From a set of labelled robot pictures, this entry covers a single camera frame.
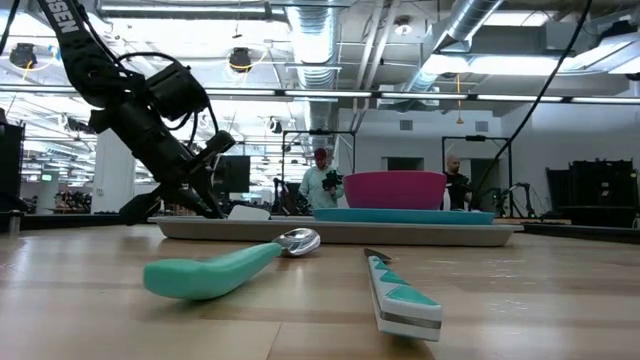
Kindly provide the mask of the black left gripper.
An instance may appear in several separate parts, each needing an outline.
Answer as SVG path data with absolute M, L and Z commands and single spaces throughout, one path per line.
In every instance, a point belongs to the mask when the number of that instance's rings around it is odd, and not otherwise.
M 89 125 L 97 132 L 112 130 L 161 185 L 136 195 L 119 210 L 127 226 L 146 221 L 160 202 L 193 210 L 197 215 L 222 219 L 211 181 L 211 159 L 235 144 L 226 131 L 217 132 L 206 147 L 192 153 L 162 122 L 159 114 L 144 103 L 129 99 L 91 112 Z M 182 188 L 190 185 L 193 190 Z

